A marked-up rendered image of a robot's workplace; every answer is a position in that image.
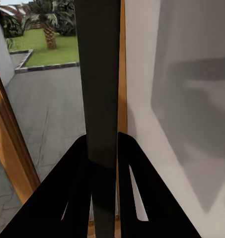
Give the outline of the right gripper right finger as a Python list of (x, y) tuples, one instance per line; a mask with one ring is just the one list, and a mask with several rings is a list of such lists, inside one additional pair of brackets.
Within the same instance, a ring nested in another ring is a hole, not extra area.
[[(202, 238), (137, 141), (118, 132), (121, 238)], [(149, 221), (137, 218), (129, 165)]]

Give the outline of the poster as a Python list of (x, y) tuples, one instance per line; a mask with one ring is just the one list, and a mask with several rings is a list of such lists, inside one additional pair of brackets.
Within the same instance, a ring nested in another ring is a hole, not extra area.
[(114, 238), (121, 0), (74, 0), (95, 237)]

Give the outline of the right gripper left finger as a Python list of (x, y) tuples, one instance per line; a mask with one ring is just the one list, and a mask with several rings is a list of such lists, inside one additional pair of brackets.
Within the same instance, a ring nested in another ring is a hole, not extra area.
[(85, 134), (65, 153), (0, 238), (87, 238), (91, 191)]

